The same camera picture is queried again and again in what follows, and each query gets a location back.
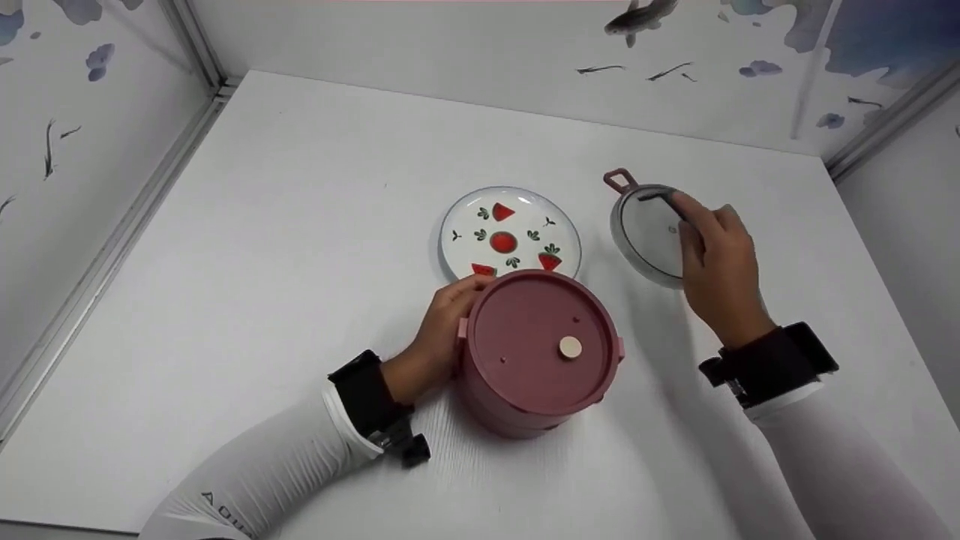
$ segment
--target white sleeve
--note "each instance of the white sleeve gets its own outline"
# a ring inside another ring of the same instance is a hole
[[[258,538],[326,483],[381,453],[330,388],[207,458],[154,511],[139,539]]]
[[[944,522],[851,416],[798,388],[746,410],[818,540],[940,540]]]

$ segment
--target pink lid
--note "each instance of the pink lid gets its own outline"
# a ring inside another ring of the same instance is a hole
[[[542,270],[513,272],[489,285],[470,313],[467,342],[469,357],[501,399],[548,416],[600,401],[623,357],[596,297]]]

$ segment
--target lid rim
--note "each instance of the lid rim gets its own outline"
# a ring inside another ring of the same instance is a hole
[[[507,396],[505,396],[500,391],[497,391],[497,389],[493,387],[493,385],[491,384],[490,380],[487,377],[488,373],[483,362],[478,361],[478,358],[480,357],[480,355],[479,355],[479,352],[477,351],[475,335],[476,335],[476,322],[478,318],[477,314],[479,313],[479,310],[482,309],[483,304],[486,303],[490,295],[493,294],[493,292],[495,292],[496,289],[504,286],[505,283],[526,279],[532,276],[542,276],[547,279],[555,279],[561,282],[565,282],[566,284],[576,288],[578,292],[580,292],[581,294],[584,294],[587,297],[587,299],[590,300],[590,302],[592,303],[592,307],[596,309],[597,313],[600,315],[601,319],[603,320],[603,323],[604,323],[603,330],[605,334],[604,337],[610,342],[610,345],[611,345],[610,353],[608,354],[607,357],[603,358],[603,360],[606,362],[606,366],[605,366],[606,373],[604,374],[603,379],[600,381],[600,383],[597,384],[590,391],[590,393],[587,394],[584,398],[579,399],[578,401],[574,402],[571,405],[566,405],[563,407],[555,407],[552,410],[536,409],[535,407],[530,407],[528,405],[519,405],[517,403],[514,403],[513,400],[509,399]],[[480,379],[483,381],[484,385],[486,385],[493,394],[495,394],[497,397],[503,400],[504,403],[518,410],[522,410],[527,414],[534,414],[534,415],[546,416],[546,417],[560,417],[560,416],[569,416],[569,415],[575,414],[589,407],[590,405],[593,405],[599,402],[600,399],[603,398],[604,394],[607,393],[607,390],[610,389],[610,385],[613,383],[613,377],[616,375],[616,368],[619,364],[619,358],[617,357],[618,339],[619,339],[619,336],[616,333],[616,327],[613,325],[613,320],[611,319],[610,314],[607,313],[607,309],[603,306],[603,304],[600,303],[599,299],[597,299],[596,296],[594,296],[593,293],[590,292],[589,289],[587,289],[585,286],[583,286],[579,282],[563,274],[547,272],[545,270],[529,269],[529,270],[517,270],[515,272],[511,272],[510,274],[507,274],[503,278],[497,279],[496,281],[488,285],[487,288],[484,289],[484,291],[480,294],[480,297],[477,298],[476,302],[473,304],[473,308],[470,310],[470,314],[467,322],[467,345],[466,346],[469,348],[469,357],[473,359],[473,365],[475,366],[477,372],[480,374]]]
[[[621,195],[616,201],[616,204],[613,205],[610,214],[610,228],[613,236],[613,243],[616,245],[617,249],[620,250],[620,254],[623,255],[628,262],[630,262],[630,265],[634,267],[634,270],[636,270],[638,274],[659,285],[672,289],[682,289],[684,288],[683,277],[664,272],[644,258],[636,250],[633,243],[630,241],[630,238],[627,237],[626,228],[623,225],[622,214],[627,201],[634,196],[640,195],[642,191],[651,187],[663,188],[669,186],[662,184],[643,184]]]

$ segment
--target ink fish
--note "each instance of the ink fish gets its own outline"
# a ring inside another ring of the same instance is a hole
[[[678,0],[653,0],[649,6],[638,7],[638,0],[630,0],[627,11],[610,21],[604,27],[608,36],[626,36],[627,47],[636,43],[636,33],[642,30],[656,30],[660,20],[673,12]]]

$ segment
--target pink container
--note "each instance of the pink container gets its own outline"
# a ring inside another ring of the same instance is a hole
[[[458,391],[488,430],[532,438],[600,402],[623,359],[623,340],[586,287],[521,270],[489,285],[469,318]]]

